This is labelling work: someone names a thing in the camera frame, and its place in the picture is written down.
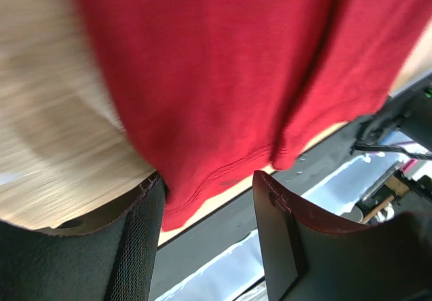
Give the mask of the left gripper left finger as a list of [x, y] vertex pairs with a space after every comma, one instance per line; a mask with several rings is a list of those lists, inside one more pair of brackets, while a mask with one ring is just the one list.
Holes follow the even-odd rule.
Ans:
[[158, 175], [56, 229], [1, 223], [2, 300], [147, 300], [166, 186]]

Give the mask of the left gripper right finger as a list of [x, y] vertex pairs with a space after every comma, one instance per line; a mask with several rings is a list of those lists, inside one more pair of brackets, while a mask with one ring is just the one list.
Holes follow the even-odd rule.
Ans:
[[334, 215], [264, 171], [252, 193], [270, 300], [430, 300], [431, 215], [368, 226]]

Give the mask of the dark red t-shirt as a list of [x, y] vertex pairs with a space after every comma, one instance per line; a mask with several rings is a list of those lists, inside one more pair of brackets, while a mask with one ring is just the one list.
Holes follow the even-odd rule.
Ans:
[[329, 126], [376, 112], [431, 0], [76, 0], [165, 231]]

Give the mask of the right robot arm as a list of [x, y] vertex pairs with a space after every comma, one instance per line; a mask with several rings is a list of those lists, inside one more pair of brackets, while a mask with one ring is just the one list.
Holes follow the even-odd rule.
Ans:
[[[403, 144], [384, 145], [388, 134], [399, 131], [427, 153], [412, 153]], [[400, 153], [411, 159], [431, 160], [431, 88], [416, 93], [407, 100], [396, 99], [382, 108], [358, 133], [353, 151], [368, 153]]]

